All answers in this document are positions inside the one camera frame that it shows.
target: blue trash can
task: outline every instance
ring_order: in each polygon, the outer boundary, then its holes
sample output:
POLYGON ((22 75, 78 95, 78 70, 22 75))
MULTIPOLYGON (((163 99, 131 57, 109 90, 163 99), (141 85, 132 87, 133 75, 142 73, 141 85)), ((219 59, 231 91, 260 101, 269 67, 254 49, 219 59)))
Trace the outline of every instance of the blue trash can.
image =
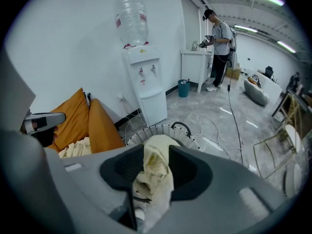
POLYGON ((189 93, 189 89, 190 89, 190 81, 188 81, 187 83, 185 84, 182 84, 181 82, 183 81, 184 79, 182 80, 179 80, 177 82, 177 88, 179 90, 179 96, 180 97, 187 97, 188 93, 189 93))

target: white water dispenser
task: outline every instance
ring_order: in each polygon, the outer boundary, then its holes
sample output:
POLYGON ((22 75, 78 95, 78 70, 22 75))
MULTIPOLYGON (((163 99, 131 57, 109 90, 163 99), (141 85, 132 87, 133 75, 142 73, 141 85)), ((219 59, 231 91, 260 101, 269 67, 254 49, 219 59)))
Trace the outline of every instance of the white water dispenser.
POLYGON ((124 50, 124 58, 147 126, 167 118, 159 49, 152 45, 124 50))

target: wall outlet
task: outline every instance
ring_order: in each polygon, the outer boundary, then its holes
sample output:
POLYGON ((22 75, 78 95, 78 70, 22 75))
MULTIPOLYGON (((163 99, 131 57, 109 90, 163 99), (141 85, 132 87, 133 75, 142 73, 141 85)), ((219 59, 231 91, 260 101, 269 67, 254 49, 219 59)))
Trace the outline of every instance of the wall outlet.
POLYGON ((117 94, 117 98, 118 98, 119 102, 123 102, 123 100, 124 100, 122 93, 117 94))

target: black pants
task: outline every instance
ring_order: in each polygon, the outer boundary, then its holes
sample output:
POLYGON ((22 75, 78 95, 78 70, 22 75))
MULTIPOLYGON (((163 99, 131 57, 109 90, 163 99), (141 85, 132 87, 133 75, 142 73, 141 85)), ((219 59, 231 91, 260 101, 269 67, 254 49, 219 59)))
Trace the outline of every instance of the black pants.
POLYGON ((215 74, 216 74, 214 82, 213 82, 214 86, 219 85, 221 82, 227 59, 228 59, 228 55, 226 56, 214 55, 213 69, 215 70, 215 74))

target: marble floor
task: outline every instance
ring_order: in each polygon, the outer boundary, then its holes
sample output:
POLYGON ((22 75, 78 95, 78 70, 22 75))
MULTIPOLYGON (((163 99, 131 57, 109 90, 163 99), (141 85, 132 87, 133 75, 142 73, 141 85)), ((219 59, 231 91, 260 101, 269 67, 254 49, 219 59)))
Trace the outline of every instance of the marble floor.
MULTIPOLYGON (((280 100, 274 103, 269 103, 267 106, 261 106, 253 102, 245 93, 243 80, 245 77, 240 76, 239 80, 232 79, 230 101, 232 110, 234 112, 238 130, 241 140, 243 165, 250 169, 252 172, 259 174, 255 158, 253 145, 271 137, 275 134, 280 126, 280 122, 271 115, 274 109, 279 104, 280 100)), ((212 120, 202 121, 203 135, 196 138, 201 149, 209 154, 220 156, 223 158, 231 157, 231 160, 241 163, 239 140, 236 129, 236 124, 231 113, 229 104, 229 95, 227 91, 227 84, 230 79, 224 78, 223 85, 215 92, 207 92, 204 84, 201 92, 197 93, 196 84, 192 85, 189 95, 186 98, 178 96, 178 91, 175 90, 167 95, 167 109, 168 117, 159 124, 172 124, 176 121, 181 121, 187 124, 192 132, 192 135, 201 133, 201 126, 199 121, 204 118, 212 120), (219 144, 227 149, 227 153, 218 148, 216 142, 218 137, 219 144)), ((124 130, 127 123, 120 127, 119 133, 124 137, 124 130)), ((139 126, 138 123, 134 126, 134 130, 139 126)), ((128 140, 135 132, 128 126, 126 131, 126 139, 128 140)), ((276 164, 279 164, 290 153, 289 148, 284 143, 281 143, 277 138, 268 142, 271 150, 273 151, 276 164)), ((273 162, 269 150, 265 144, 256 146, 257 161, 263 177, 266 177, 273 171, 273 162)), ((286 165, 281 167, 277 172, 270 176, 266 181, 271 183, 278 190, 283 190, 283 177, 287 166, 293 165, 295 162, 299 164, 302 177, 307 175, 307 161, 305 154, 292 156, 286 165)))

